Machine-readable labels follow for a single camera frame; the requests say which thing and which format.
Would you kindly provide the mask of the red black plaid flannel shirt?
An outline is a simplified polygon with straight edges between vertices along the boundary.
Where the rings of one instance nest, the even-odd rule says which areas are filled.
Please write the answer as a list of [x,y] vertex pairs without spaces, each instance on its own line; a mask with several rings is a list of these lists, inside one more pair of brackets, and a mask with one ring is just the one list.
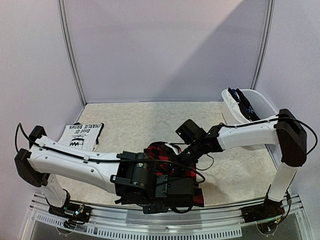
[[[180,143],[169,143],[163,141],[156,141],[150,143],[150,145],[143,150],[143,152],[153,160],[162,160],[162,161],[172,161],[175,162],[174,156],[179,155],[182,152],[181,147],[179,146]],[[171,173],[173,176],[175,170],[172,168],[169,170],[170,167],[168,163],[160,163],[160,167],[157,170],[157,175],[163,175],[164,172],[167,171]],[[195,207],[204,207],[204,196],[203,191],[199,187],[199,184],[195,183],[196,181],[196,173],[190,170],[187,170],[184,173],[184,177],[191,178],[194,181],[194,193],[193,193],[193,206]]]

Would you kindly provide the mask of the white and green t-shirt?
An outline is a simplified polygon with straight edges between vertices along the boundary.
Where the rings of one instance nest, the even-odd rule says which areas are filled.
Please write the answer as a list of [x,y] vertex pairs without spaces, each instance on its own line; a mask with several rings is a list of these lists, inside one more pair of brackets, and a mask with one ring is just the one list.
[[73,148],[95,152],[104,126],[104,123],[66,125],[58,142]]

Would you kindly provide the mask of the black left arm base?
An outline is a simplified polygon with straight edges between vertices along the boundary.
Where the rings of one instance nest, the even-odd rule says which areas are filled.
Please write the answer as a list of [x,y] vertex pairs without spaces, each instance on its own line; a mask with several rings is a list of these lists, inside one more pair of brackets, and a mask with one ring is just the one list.
[[69,223],[80,225],[88,223],[91,218],[93,208],[83,203],[72,203],[69,192],[65,189],[63,190],[66,192],[66,199],[62,207],[53,206],[48,202],[48,200],[46,200],[49,205],[48,212],[52,215],[66,218]]

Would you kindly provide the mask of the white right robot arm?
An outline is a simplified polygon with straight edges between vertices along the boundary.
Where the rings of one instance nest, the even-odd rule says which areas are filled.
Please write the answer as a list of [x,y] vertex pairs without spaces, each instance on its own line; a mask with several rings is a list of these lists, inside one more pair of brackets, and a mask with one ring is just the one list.
[[307,133],[301,121],[286,108],[279,113],[258,121],[226,125],[220,123],[209,131],[193,120],[186,120],[176,131],[187,145],[178,155],[185,164],[192,164],[203,155],[255,145],[278,146],[281,163],[267,191],[267,200],[259,206],[262,218],[269,218],[278,210],[278,203],[285,196],[299,167],[307,160]]

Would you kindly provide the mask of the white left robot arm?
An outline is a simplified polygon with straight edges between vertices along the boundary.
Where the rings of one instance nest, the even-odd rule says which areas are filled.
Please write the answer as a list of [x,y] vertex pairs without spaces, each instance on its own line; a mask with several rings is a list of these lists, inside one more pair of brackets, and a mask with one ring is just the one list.
[[167,183],[156,174],[158,161],[144,153],[95,153],[47,137],[42,126],[25,135],[29,149],[16,148],[18,175],[41,188],[47,202],[63,217],[74,213],[70,195],[55,176],[77,180],[118,196],[116,204],[137,205],[144,214],[166,213]]

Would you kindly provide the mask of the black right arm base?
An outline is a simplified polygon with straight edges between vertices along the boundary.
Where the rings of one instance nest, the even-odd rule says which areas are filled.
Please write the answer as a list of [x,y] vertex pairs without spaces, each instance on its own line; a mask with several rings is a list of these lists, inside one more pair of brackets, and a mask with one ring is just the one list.
[[276,202],[265,196],[263,203],[246,206],[241,208],[241,216],[245,223],[262,222],[278,225],[289,214],[291,209],[292,198],[288,190],[285,193],[288,210],[285,211],[282,201]]

